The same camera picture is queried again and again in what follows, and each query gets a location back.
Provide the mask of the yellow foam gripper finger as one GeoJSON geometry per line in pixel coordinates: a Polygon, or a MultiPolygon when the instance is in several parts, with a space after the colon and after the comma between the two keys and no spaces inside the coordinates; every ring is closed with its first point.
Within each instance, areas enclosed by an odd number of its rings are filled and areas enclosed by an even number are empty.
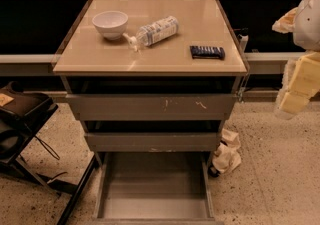
{"type": "Polygon", "coordinates": [[[296,115],[320,91],[320,53],[306,52],[285,65],[278,93],[278,114],[296,115]]]}
{"type": "Polygon", "coordinates": [[[272,30],[278,33],[286,34],[293,33],[295,29],[295,17],[297,14],[297,7],[285,13],[273,25],[272,30]]]}

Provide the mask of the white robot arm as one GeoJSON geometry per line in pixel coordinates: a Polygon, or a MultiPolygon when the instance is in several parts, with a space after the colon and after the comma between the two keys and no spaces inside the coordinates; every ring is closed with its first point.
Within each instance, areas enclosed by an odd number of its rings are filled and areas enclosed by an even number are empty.
{"type": "Polygon", "coordinates": [[[292,119],[320,91],[320,0],[302,0],[279,20],[272,30],[292,33],[296,46],[305,50],[285,65],[282,88],[275,102],[275,115],[292,119]]]}

